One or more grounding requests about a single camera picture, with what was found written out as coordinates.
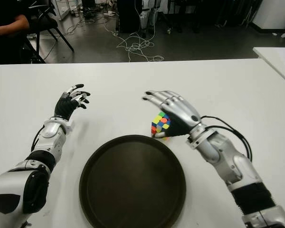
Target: machine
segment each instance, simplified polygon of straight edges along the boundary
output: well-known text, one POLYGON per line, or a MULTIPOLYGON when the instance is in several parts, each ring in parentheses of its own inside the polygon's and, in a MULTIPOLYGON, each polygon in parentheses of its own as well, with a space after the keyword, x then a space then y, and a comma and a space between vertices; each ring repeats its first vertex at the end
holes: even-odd
MULTIPOLYGON (((78 107, 86 108, 90 94, 75 91, 75 85, 59 99, 54 117, 46 120, 37 133, 31 154, 14 168, 0 175, 0 228, 24 228, 32 213, 46 203, 48 180, 60 160, 66 134, 72 130, 69 121, 78 107)), ((188 144, 218 172, 235 202, 242 210, 247 228, 285 228, 285 211, 272 200, 250 160, 249 143, 232 128, 206 126, 199 113, 180 95, 172 91, 148 91, 144 100, 159 107, 171 118, 170 127, 155 138, 189 134, 188 144), (238 152, 232 142, 215 128, 224 128, 237 135, 247 149, 247 157, 238 152)))
POLYGON ((154 30, 154 25, 157 21, 158 10, 161 5, 161 0, 142 0, 141 29, 145 33, 149 27, 154 30))

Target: round tray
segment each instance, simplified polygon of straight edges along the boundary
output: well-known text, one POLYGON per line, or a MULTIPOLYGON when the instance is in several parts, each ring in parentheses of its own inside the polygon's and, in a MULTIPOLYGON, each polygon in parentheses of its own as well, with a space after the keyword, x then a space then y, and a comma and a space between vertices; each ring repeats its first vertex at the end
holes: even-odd
POLYGON ((161 142, 127 135, 102 145, 81 174, 79 197, 94 228, 168 228, 186 195, 181 165, 161 142))

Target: colorful cube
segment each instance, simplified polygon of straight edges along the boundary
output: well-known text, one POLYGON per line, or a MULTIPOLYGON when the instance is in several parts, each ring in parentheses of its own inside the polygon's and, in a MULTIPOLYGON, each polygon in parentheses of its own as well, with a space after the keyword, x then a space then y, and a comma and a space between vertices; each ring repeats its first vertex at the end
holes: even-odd
POLYGON ((154 135, 155 133, 163 132, 167 130, 170 126, 171 120, 169 116, 164 113, 160 112, 152 121, 151 124, 151 134, 154 135))

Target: person's arm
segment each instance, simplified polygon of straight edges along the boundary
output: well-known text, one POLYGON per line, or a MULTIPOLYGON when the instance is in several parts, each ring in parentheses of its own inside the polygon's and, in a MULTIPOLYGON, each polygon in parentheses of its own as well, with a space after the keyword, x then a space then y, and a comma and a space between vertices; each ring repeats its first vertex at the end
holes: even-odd
POLYGON ((15 17, 15 21, 9 25, 0 26, 0 36, 12 34, 18 31, 29 29, 27 18, 20 14, 15 17))

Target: black chair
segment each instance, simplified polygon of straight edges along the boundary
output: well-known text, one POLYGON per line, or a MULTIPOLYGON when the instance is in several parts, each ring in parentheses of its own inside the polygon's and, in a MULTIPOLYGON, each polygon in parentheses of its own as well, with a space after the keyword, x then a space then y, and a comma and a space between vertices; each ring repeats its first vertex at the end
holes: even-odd
POLYGON ((36 0, 28 7, 27 17, 30 25, 28 34, 36 33, 37 35, 36 53, 39 55, 40 32, 48 31, 49 34, 57 41, 57 37, 51 32, 51 29, 56 30, 68 47, 74 52, 73 47, 59 31, 57 21, 51 18, 49 13, 56 15, 50 0, 36 0))
POLYGON ((34 49, 34 47, 32 46, 32 44, 30 43, 28 38, 24 39, 24 44, 25 46, 28 47, 28 49, 31 51, 31 53, 37 58, 37 60, 39 61, 39 63, 46 63, 43 58, 39 55, 39 53, 37 53, 37 51, 34 49))

